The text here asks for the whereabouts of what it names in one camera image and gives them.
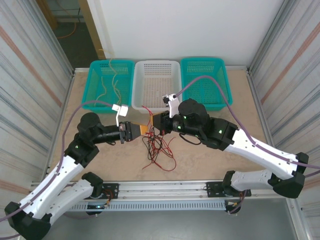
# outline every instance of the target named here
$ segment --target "tan work surface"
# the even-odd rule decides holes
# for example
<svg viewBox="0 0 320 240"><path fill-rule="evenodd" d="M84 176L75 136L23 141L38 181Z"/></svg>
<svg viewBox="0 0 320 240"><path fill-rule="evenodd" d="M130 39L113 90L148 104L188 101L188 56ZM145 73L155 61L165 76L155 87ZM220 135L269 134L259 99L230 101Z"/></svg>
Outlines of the tan work surface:
<svg viewBox="0 0 320 240"><path fill-rule="evenodd" d="M245 71L229 70L227 74L233 96L232 109L253 137L265 141ZM87 72L79 72L75 76L51 166L55 166L59 161L61 135L71 114L81 104L87 76ZM87 112L81 108L74 116L65 135L65 148L74 139L81 116ZM209 112L209 114L212 117L223 118L237 124L226 107L221 111ZM115 114L99 114L103 125L116 124L115 116ZM141 114L130 108L127 117L120 120L146 125L149 115ZM142 170L150 161L147 158L147 148L143 144L142 138L139 137L124 144L117 142L114 146L99 144L100 152L98 155L74 180L81 179L81 176L87 172L95 173L104 181L214 180L223 179L226 171L230 170L250 172L263 169L263 167L241 156L211 149L205 145L189 144L176 133L167 134L164 139L168 142L172 137L175 139L170 143L170 148L177 162L176 169L173 171L163 171L155 164ZM187 138L194 142L197 141L196 138L190 136ZM163 153L158 156L157 162L164 169L171 169L174 166L174 161Z"/></svg>

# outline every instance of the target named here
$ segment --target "plastic basket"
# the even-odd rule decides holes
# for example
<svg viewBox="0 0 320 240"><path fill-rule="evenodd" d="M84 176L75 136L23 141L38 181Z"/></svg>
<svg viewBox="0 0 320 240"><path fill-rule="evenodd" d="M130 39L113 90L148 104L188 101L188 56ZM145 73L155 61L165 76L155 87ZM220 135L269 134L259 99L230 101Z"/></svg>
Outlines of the plastic basket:
<svg viewBox="0 0 320 240"><path fill-rule="evenodd" d="M82 103L97 100L97 98L105 92L102 85L103 81L104 86L106 87L106 94L99 97L98 100L109 104L116 104L119 98L112 85L115 70L117 74L113 82L114 84L116 83L115 86L121 95L120 104L131 106L135 63L131 60L114 59L110 64L111 66L109 65L109 60L98 60L91 63L84 88ZM83 106L83 108L98 114L116 113L111 107L100 103L88 104Z"/></svg>
<svg viewBox="0 0 320 240"><path fill-rule="evenodd" d="M225 63L220 58L184 58L181 60L181 79L182 87L185 87L196 77L209 75L220 85L228 103L233 103L228 75ZM182 100L194 99L204 105L208 111L219 111L226 107L217 86L208 78L200 79L191 85L182 94Z"/></svg>
<svg viewBox="0 0 320 240"><path fill-rule="evenodd" d="M165 94L175 94L181 90L180 64L169 60L139 61L135 64L132 107L141 113L168 110L162 100Z"/></svg>

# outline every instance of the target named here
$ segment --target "teal basket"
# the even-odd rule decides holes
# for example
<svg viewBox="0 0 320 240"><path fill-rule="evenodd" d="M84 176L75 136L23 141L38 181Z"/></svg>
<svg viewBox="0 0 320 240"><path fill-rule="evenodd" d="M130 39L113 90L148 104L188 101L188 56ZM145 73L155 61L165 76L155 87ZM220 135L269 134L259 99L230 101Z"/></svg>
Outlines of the teal basket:
<svg viewBox="0 0 320 240"><path fill-rule="evenodd" d="M131 106L135 63L130 60L115 59L111 61L110 65L109 60L98 60L91 63L84 88L82 103L97 100L97 98L105 92L103 87L104 84L106 88L106 94L99 97L98 100L107 102L109 104L117 104L119 98L112 86L112 79L115 75L115 70L117 74L113 82L116 83L116 88L119 90L121 95L120 105L124 104L128 105L129 107ZM116 113L111 107L100 103L91 103L83 106L83 108L91 110L97 114Z"/></svg>
<svg viewBox="0 0 320 240"><path fill-rule="evenodd" d="M202 75L213 77L223 90L228 103L233 103L226 66L221 58L193 57L181 60L182 88ZM208 78L196 81L184 91L182 100L187 99L194 99L203 104L207 111L220 111L227 106L217 86Z"/></svg>

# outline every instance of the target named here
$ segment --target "corrugated metal wall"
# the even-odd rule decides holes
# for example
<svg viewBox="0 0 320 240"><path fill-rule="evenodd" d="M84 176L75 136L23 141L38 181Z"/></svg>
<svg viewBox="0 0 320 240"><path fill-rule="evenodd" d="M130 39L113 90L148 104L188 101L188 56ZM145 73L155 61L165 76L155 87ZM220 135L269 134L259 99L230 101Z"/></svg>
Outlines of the corrugated metal wall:
<svg viewBox="0 0 320 240"><path fill-rule="evenodd" d="M0 217L41 180L72 75L36 2L0 1Z"/></svg>
<svg viewBox="0 0 320 240"><path fill-rule="evenodd" d="M304 152L320 166L320 1L287 1L286 11L250 67L275 146ZM320 238L320 175L307 178L299 201Z"/></svg>

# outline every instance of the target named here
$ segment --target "white clip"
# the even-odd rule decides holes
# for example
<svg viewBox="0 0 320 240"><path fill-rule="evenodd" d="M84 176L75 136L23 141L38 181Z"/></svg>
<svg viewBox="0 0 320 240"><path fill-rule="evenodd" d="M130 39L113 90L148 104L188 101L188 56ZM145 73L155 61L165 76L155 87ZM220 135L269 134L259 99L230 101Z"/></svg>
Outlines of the white clip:
<svg viewBox="0 0 320 240"><path fill-rule="evenodd" d="M174 117L174 115L179 114L179 110L178 107L180 105L179 99L176 97L176 94L170 94L170 95L165 95L162 98L167 98L168 101L168 105L170 108L169 111L169 117L172 119Z"/></svg>
<svg viewBox="0 0 320 240"><path fill-rule="evenodd" d="M119 127L119 116L122 116L122 117L127 116L129 107L127 105L119 106L117 104L113 104L112 110L116 111L115 122L116 122L116 126Z"/></svg>

